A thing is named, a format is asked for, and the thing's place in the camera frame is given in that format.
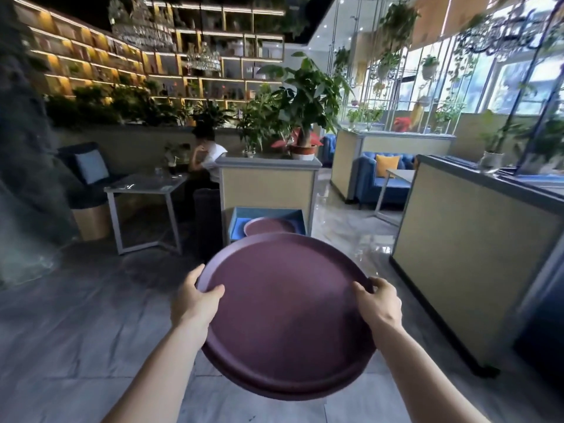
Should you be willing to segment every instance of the gray tile floor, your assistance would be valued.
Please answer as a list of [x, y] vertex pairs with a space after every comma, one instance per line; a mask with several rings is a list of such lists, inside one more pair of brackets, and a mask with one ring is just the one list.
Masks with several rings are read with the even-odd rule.
[[[328, 179], [328, 171], [322, 175]], [[497, 379], [474, 377], [389, 266], [396, 227], [345, 205], [327, 185], [317, 198], [314, 236], [367, 275], [397, 286], [407, 330], [470, 401], [494, 422], [564, 421], [561, 399], [515, 356], [507, 356]], [[145, 236], [159, 232], [162, 216], [149, 214], [155, 227], [149, 230], [142, 228], [146, 219], [133, 222], [124, 239], [151, 239]], [[111, 240], [74, 245], [50, 276], [0, 291], [1, 423], [100, 421], [167, 331], [170, 295], [198, 263], [190, 252], [193, 229], [185, 226], [183, 235], [183, 257], [160, 249], [120, 257]], [[349, 387], [297, 403], [244, 391], [200, 353], [179, 421], [402, 423], [409, 417], [378, 352]]]

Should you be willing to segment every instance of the crystal chandelier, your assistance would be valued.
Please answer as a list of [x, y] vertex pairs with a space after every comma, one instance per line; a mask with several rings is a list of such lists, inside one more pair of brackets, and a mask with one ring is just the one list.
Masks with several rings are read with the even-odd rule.
[[143, 50], [175, 52], [172, 18], [165, 12], [153, 15], [145, 0], [131, 0], [131, 4], [128, 13], [121, 0], [109, 2], [108, 18], [116, 38]]
[[201, 51], [194, 46], [194, 43], [189, 43], [186, 57], [184, 65], [188, 68], [201, 71], [221, 71], [219, 52], [212, 51], [206, 42], [202, 42]]
[[498, 61], [505, 61], [522, 50], [539, 49], [542, 44], [540, 36], [550, 26], [554, 11], [531, 9], [526, 12], [526, 1], [521, 0], [512, 7], [507, 16], [495, 13], [474, 16], [470, 27], [459, 36], [459, 47], [466, 53], [495, 56]]

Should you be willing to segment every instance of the blue box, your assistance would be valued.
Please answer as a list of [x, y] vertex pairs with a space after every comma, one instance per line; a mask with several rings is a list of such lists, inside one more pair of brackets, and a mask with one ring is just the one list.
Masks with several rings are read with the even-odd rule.
[[283, 218], [292, 223], [296, 228], [296, 233], [307, 235], [306, 223], [303, 220], [303, 211], [301, 209], [271, 209], [264, 207], [235, 207], [231, 222], [229, 223], [229, 243], [243, 239], [245, 233], [243, 231], [245, 224], [250, 220], [260, 217]]

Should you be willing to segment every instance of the seated person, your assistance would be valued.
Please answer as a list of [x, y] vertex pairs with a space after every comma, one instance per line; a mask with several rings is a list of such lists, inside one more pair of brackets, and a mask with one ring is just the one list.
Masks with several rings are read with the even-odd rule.
[[213, 127], [202, 124], [194, 127], [196, 148], [190, 158], [188, 172], [190, 177], [186, 182], [184, 195], [186, 198], [187, 215], [194, 216], [194, 191], [199, 188], [219, 189], [219, 167], [215, 163], [218, 157], [227, 150], [215, 142]]

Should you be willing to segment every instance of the plant trunk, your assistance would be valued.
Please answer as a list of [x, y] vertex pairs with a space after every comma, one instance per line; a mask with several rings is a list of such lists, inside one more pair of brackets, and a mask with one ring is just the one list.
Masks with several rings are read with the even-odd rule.
[[310, 127], [300, 127], [300, 133], [298, 134], [298, 142], [296, 145], [298, 147], [311, 147], [311, 139], [310, 139]]
[[0, 0], [0, 289], [57, 266], [77, 234], [63, 181], [78, 179], [54, 157], [55, 140], [33, 90], [12, 0]]

